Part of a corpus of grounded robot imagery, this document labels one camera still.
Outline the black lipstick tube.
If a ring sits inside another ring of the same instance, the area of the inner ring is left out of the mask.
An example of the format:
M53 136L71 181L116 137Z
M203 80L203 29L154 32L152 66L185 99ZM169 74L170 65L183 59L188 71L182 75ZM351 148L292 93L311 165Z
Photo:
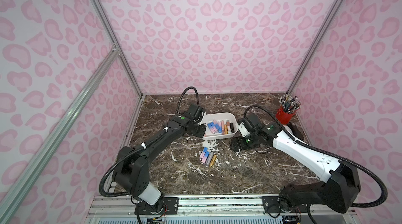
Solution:
M231 133L234 134L235 133L234 124L231 122L229 125L230 125Z

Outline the gold glitter lipstick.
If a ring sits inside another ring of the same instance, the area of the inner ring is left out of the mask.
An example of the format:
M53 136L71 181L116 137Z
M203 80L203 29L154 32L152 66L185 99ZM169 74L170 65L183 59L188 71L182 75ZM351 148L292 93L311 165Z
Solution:
M217 155L215 154L215 155L213 156L213 158L212 158L210 164L209 164L210 167L212 167L212 166L214 165L214 163L215 163L215 161L216 161L216 158L217 158Z

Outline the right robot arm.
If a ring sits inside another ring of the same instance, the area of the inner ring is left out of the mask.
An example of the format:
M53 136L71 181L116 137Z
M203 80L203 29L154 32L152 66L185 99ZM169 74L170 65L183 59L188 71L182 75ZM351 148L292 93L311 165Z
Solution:
M253 108L266 112L273 122L265 125ZM350 207L372 208L382 205L388 197L384 182L372 171L350 159L306 144L295 135L295 130L286 128L266 108L255 105L248 107L237 121L239 137L232 138L231 150L255 149L260 145L275 148L310 169L319 182L285 186L278 195L274 207L288 212L300 205L325 205L335 212L344 214ZM361 191L358 172L370 176L381 190L380 197L368 203L356 203Z

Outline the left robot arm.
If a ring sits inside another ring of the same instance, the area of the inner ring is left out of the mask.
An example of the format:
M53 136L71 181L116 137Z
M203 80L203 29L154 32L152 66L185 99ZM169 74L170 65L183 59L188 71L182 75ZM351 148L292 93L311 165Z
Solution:
M193 90L196 104L180 112L181 101L187 91ZM186 88L179 98L175 114L145 142L133 148L120 149L117 161L105 172L98 190L101 196L113 198L130 196L159 213L163 207L164 194L150 182L149 165L172 142L188 135L203 138L206 126L201 124L206 109L200 106L198 91L195 87Z

